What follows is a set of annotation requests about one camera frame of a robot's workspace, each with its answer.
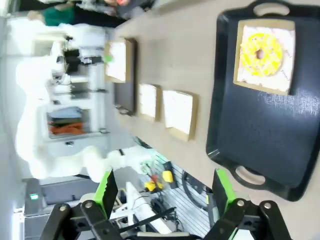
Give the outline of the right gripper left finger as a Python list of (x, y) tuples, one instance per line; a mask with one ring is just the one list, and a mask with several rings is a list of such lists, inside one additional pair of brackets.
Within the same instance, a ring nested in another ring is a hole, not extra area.
[(94, 240), (121, 240), (110, 216), (118, 194), (114, 172), (106, 172), (97, 191), (97, 199), (89, 199), (71, 207), (56, 204), (52, 209), (41, 240), (77, 240), (82, 232), (90, 231)]

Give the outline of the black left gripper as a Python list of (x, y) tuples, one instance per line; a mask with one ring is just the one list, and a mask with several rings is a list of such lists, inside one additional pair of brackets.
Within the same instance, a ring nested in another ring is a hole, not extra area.
[(113, 61), (112, 55), (86, 57), (79, 56), (80, 52), (78, 49), (64, 51), (64, 59), (67, 64), (66, 73), (76, 73), (78, 71), (80, 62), (82, 65), (96, 65), (101, 63), (105, 64)]

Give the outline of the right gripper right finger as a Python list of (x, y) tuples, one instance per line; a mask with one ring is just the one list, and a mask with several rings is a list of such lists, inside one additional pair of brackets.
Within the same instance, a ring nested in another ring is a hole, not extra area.
[(205, 240), (290, 240), (281, 211), (272, 200), (258, 205), (237, 197), (225, 170), (214, 171), (212, 193), (218, 220)]

